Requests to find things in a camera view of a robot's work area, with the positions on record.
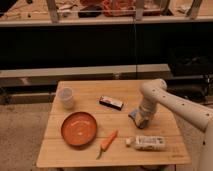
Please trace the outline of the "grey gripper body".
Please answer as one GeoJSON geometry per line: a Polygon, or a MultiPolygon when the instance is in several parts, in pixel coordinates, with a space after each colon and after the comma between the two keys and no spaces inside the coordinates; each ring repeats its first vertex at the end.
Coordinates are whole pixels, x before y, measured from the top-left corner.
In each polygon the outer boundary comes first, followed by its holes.
{"type": "Polygon", "coordinates": [[[144,129],[148,126],[150,117],[140,113],[138,109],[131,111],[128,116],[133,120],[135,126],[144,129]]]}

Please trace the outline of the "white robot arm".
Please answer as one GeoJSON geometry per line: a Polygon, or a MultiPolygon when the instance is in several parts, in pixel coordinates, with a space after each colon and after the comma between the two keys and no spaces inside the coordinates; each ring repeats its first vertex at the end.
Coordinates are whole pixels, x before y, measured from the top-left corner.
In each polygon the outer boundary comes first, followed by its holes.
{"type": "Polygon", "coordinates": [[[213,109],[168,93],[163,79],[143,83],[140,93],[139,107],[129,114],[136,127],[146,128],[161,104],[205,133],[197,171],[213,171],[213,109]]]}

